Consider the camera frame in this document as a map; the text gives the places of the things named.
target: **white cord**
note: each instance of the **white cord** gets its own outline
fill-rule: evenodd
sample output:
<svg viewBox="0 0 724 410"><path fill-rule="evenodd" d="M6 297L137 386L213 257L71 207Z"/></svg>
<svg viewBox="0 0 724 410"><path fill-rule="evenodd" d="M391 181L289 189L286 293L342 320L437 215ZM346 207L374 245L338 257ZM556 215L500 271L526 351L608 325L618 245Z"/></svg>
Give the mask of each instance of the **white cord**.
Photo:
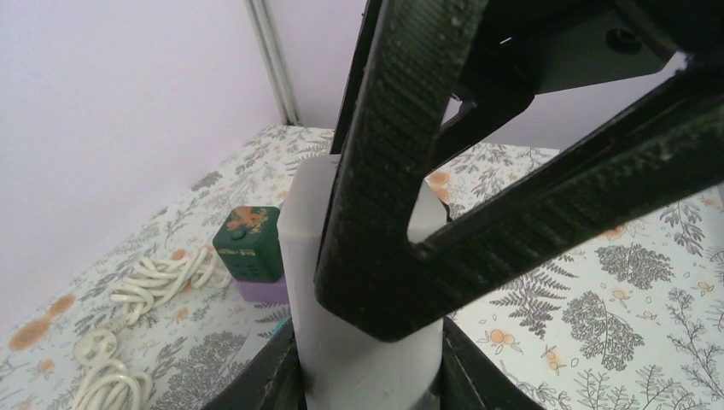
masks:
<svg viewBox="0 0 724 410"><path fill-rule="evenodd" d="M231 282L228 272L216 272L218 258L207 248L178 261L141 259L133 273L112 286L111 301L123 304L120 316L80 338L73 347L78 363L91 367L81 382L74 410L141 410L150 398L153 379L145 372L131 374L125 364L113 359L118 349L115 335L133 325L144 314L168 302L190 283L224 288Z"/></svg>

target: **tablecloth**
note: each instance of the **tablecloth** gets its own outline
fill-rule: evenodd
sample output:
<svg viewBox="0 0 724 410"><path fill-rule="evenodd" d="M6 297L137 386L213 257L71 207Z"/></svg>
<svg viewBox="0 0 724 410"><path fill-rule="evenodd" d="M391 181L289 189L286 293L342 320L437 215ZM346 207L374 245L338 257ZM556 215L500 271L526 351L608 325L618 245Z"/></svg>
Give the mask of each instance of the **tablecloth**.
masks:
<svg viewBox="0 0 724 410"><path fill-rule="evenodd" d="M271 126L160 211L0 341L0 408L70 408L72 356L118 313L107 287L142 256L179 257L235 206L280 206L329 130ZM479 143L429 177L452 216L557 152ZM720 409L724 207L706 190L608 231L451 313L519 389L548 409ZM119 334L120 359L155 380L151 409L199 408L271 337L289 306L233 286L185 289Z"/></svg>

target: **purple object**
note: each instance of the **purple object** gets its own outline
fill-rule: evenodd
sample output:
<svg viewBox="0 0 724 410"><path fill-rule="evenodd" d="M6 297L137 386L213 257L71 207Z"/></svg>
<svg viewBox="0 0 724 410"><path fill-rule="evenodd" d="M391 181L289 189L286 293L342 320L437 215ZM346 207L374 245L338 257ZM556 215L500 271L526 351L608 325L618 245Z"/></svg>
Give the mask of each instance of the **purple object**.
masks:
<svg viewBox="0 0 724 410"><path fill-rule="evenodd" d="M246 302L289 303L287 280L284 276L273 284L241 280L234 280L234 283Z"/></svg>

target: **green cube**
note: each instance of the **green cube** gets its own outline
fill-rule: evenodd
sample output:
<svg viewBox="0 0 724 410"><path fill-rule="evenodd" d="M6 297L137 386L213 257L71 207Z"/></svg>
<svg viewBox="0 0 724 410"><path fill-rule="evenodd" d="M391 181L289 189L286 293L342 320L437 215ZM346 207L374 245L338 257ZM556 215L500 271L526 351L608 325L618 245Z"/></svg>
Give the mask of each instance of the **green cube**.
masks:
<svg viewBox="0 0 724 410"><path fill-rule="evenodd" d="M284 273L279 248L279 208L234 208L213 237L231 276L243 282L277 282Z"/></svg>

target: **table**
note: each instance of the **table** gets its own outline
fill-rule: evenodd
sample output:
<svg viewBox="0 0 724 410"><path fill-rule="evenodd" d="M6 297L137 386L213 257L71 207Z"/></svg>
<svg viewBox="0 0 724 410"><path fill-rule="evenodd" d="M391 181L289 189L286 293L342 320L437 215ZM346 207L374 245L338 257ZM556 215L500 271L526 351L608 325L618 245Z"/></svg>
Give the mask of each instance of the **table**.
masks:
<svg viewBox="0 0 724 410"><path fill-rule="evenodd" d="M0 408L65 409L86 369L73 344L117 314L105 292L143 255L206 246L231 208L279 206L329 130L271 126L75 278L0 343ZM550 160L480 143L429 177L456 217ZM724 408L724 207L706 190L608 231L451 314L549 409ZM289 306L233 286L184 291L119 334L120 359L155 380L151 409L199 408L271 337Z"/></svg>

